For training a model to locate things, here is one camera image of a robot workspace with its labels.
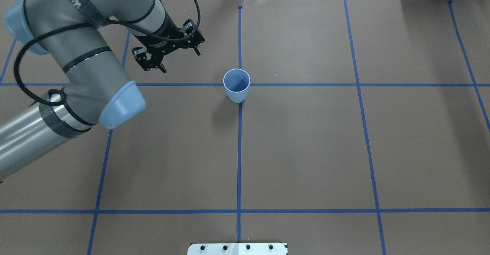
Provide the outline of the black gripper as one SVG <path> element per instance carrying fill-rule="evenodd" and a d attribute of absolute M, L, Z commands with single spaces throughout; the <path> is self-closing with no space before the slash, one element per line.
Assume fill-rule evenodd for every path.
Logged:
<path fill-rule="evenodd" d="M 159 69 L 161 72 L 166 73 L 167 69 L 163 64 L 163 58 L 167 54 L 177 49 L 187 49 L 188 40 L 187 35 L 180 31 L 170 16 L 165 16 L 163 22 L 157 22 L 158 27 L 155 32 L 151 32 L 150 28 L 144 28 L 142 22 L 136 24 L 137 28 L 143 29 L 149 34 L 136 31 L 136 39 L 144 47 L 134 47 L 132 49 L 133 58 L 145 70 L 150 70 L 150 63 L 152 68 Z"/>

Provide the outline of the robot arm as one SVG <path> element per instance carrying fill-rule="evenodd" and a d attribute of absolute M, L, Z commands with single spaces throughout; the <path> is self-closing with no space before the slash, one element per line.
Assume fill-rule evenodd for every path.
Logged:
<path fill-rule="evenodd" d="M 165 72 L 165 55 L 200 42 L 196 25 L 177 27 L 161 0 L 18 0 L 3 21 L 22 44 L 13 74 L 33 103 L 1 126 L 1 180 L 97 124 L 112 129 L 145 109 L 100 28 L 128 28 L 142 43 L 133 55 L 144 70 Z M 68 83 L 40 96 L 28 89 L 20 76 L 27 52 L 51 55 Z"/>

